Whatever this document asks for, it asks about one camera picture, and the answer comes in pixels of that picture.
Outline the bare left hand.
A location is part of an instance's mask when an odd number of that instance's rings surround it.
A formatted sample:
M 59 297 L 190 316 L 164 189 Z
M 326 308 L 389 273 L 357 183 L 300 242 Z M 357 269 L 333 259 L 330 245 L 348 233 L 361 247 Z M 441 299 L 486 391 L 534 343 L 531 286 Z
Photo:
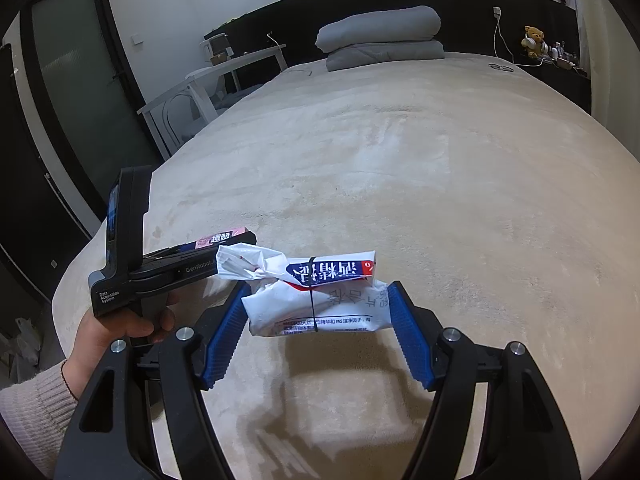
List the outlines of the bare left hand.
M 127 309 L 105 318 L 95 318 L 87 311 L 78 326 L 73 351 L 62 366 L 62 376 L 74 398 L 80 399 L 104 352 L 113 341 L 142 338 L 160 342 L 165 339 L 175 326 L 175 315 L 170 307 L 178 304 L 179 300 L 176 292 L 168 294 L 158 327 Z

